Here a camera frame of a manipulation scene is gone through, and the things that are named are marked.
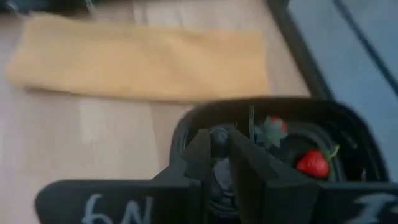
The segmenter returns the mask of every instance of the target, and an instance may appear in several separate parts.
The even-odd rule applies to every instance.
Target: gray surface
[[[398,1],[341,0],[398,82]]]
[[[336,100],[368,124],[398,181],[398,100],[330,0],[291,0],[289,12]]]

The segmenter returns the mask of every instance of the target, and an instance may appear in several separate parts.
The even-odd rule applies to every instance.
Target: red fruit
[[[328,161],[319,150],[309,151],[307,155],[298,162],[296,169],[316,178],[326,178],[329,176]]]
[[[272,116],[272,117],[271,117],[271,120],[272,120],[273,122],[275,122],[275,121],[282,121],[282,119],[280,119],[280,118],[278,118],[278,117],[276,117],[276,116]],[[286,123],[285,123],[284,121],[282,121],[282,131],[283,131],[283,132],[287,132],[287,125],[286,125]]]

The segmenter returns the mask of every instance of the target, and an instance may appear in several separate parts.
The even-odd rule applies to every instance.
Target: black plastic bin
[[[282,140],[280,148],[264,149],[282,162],[294,167],[297,159],[312,147],[338,144],[340,150],[331,161],[330,177],[320,181],[389,180],[373,137],[350,109],[333,101],[306,98],[255,98],[198,106],[184,116],[174,132],[170,163],[181,159],[181,152],[200,129],[237,129],[258,145],[254,129],[267,116],[276,116],[287,123],[289,135]],[[211,217],[215,220],[211,223],[232,223],[231,218],[238,217],[233,205],[221,205],[220,200],[210,202],[212,204],[215,206],[210,208]]]

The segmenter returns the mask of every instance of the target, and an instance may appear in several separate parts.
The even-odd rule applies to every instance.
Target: yellow towel
[[[7,68],[29,88],[142,100],[208,101],[268,94],[257,32],[187,31],[37,14]]]

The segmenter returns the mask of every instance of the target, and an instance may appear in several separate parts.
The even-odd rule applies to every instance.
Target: wooden table
[[[188,29],[263,30],[268,58],[264,75],[269,77],[272,95],[308,96],[260,0],[105,4],[96,7],[91,19]],[[17,44],[21,24],[15,16],[0,17],[0,71]],[[191,107],[21,90],[1,75],[0,223],[38,223],[34,197],[55,180],[155,176],[168,164],[174,127]]]

